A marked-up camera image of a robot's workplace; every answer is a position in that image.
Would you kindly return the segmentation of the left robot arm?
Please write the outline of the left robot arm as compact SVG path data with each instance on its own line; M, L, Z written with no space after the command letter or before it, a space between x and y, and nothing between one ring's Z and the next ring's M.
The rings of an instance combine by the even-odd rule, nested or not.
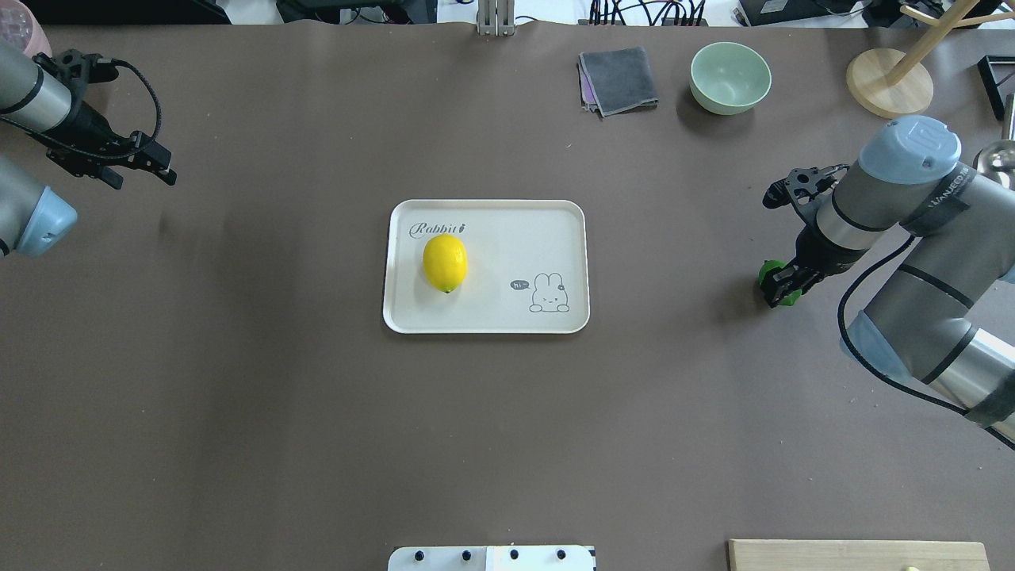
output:
M122 134L86 96L92 86L111 82L127 70L147 90L155 108L151 132ZM99 181L119 190L122 169L153 174L174 185L173 155L159 141L163 108L155 88L132 63L69 48L49 56L23 53L2 43L1 113L4 131L24 141L74 179ZM37 177L17 160L1 160L1 247L3 255L36 258L55 246L75 227L79 214L52 184Z

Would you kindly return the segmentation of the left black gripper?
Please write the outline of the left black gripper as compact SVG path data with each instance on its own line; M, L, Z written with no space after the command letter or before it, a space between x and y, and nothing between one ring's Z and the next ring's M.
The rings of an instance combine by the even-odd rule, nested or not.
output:
M117 79L119 67L131 70L150 91L150 83L140 70L130 62L73 48L54 58L37 53L32 61L43 79L54 79L70 95L69 113L61 123L46 131L32 129L33 140L46 146L50 160L72 176L98 179L117 190L122 188L123 177L113 167L143 170L168 186L177 183L178 174L170 168L171 152L159 141L151 141L151 136L140 130L129 136L117 134L101 112L86 102L88 86Z

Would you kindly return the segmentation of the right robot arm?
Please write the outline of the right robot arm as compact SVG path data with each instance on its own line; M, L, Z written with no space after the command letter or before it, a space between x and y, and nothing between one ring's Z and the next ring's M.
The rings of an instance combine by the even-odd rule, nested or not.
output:
M943 406L1013 445L1013 347L967 315L997 282L1013 282L1013 191L964 165L959 137L939 120L888 121L852 165L798 167L772 183L766 209L802 220L796 253L768 261L758 286L789 305L844 274L885 231L906 242L900 264L852 322L837 307L842 350L882 382Z

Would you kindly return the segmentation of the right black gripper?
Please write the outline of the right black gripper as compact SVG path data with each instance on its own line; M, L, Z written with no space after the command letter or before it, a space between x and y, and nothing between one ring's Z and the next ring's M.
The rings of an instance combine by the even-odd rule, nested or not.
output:
M817 213L830 205L835 174L845 172L848 165L829 167L798 167L786 179L773 182L764 193L764 207L779 209L791 205L804 223L796 239L793 265L771 267L764 274L764 293L768 307L794 306L812 286L822 282L822 274L843 274L865 254L864 249L849 249L826 237L817 224ZM808 268L816 274L798 274Z

